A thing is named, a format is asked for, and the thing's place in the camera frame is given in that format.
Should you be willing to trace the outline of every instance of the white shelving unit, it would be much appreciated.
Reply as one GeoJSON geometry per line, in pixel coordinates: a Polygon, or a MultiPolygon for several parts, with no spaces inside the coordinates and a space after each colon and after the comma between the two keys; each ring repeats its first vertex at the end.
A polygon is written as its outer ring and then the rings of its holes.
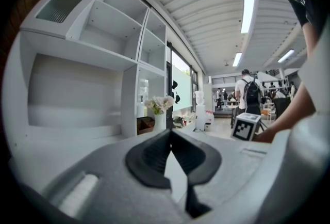
{"type": "Polygon", "coordinates": [[[165,44],[165,23],[141,0],[36,4],[11,48],[2,86],[19,180],[42,192],[96,148],[136,137],[139,79],[148,80],[149,97],[166,94],[165,44]]]}
{"type": "Polygon", "coordinates": [[[165,71],[166,69],[166,26],[155,18],[153,11],[147,16],[147,27],[144,31],[140,62],[153,68],[165,71]]]}

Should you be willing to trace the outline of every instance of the black pants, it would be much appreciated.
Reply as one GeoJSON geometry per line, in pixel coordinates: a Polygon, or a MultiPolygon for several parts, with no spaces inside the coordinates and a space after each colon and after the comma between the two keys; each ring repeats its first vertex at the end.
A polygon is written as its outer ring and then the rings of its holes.
{"type": "MultiPolygon", "coordinates": [[[[244,112],[245,112],[245,109],[238,108],[238,115],[239,114],[242,114],[244,112]]],[[[248,106],[247,107],[247,110],[246,110],[246,113],[255,114],[255,115],[260,115],[261,116],[261,111],[260,111],[259,104],[258,105],[255,105],[255,106],[248,106]]]]}

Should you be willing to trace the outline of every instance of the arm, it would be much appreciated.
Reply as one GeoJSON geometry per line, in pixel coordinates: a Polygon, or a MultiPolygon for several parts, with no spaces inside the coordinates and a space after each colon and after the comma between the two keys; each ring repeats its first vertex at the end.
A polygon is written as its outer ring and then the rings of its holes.
{"type": "Polygon", "coordinates": [[[238,86],[238,82],[235,85],[235,98],[236,100],[239,102],[240,98],[241,98],[241,93],[239,91],[239,86],[238,86]]]}
{"type": "MultiPolygon", "coordinates": [[[[310,57],[316,47],[318,37],[310,23],[304,24],[303,32],[307,44],[307,57],[310,57]]],[[[299,120],[314,112],[315,107],[311,97],[304,84],[301,83],[294,99],[284,113],[267,130],[256,135],[253,140],[272,142],[277,132],[292,128],[299,120]]]]}

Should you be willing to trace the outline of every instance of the black backpack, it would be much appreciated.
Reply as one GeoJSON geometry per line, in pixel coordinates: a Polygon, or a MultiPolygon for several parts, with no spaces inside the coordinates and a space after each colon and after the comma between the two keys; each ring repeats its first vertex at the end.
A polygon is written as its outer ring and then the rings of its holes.
{"type": "Polygon", "coordinates": [[[246,82],[243,95],[243,99],[246,102],[246,105],[249,106],[259,104],[261,98],[261,91],[260,87],[255,82],[256,78],[254,78],[251,82],[248,82],[245,79],[242,80],[246,82]]]}

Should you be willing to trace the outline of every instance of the fluorescent light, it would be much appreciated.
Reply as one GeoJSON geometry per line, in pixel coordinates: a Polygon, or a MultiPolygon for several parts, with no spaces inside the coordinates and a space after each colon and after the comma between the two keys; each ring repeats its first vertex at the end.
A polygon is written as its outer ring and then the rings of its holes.
{"type": "Polygon", "coordinates": [[[242,57],[242,53],[237,53],[236,56],[235,56],[235,60],[234,60],[234,63],[233,63],[233,67],[236,67],[240,61],[242,57]]]}
{"type": "Polygon", "coordinates": [[[294,50],[289,50],[280,60],[278,60],[277,62],[281,63],[283,61],[285,61],[287,58],[289,58],[292,54],[294,53],[294,50]]]}
{"type": "Polygon", "coordinates": [[[244,12],[241,33],[248,33],[251,25],[254,0],[244,0],[244,12]]]}

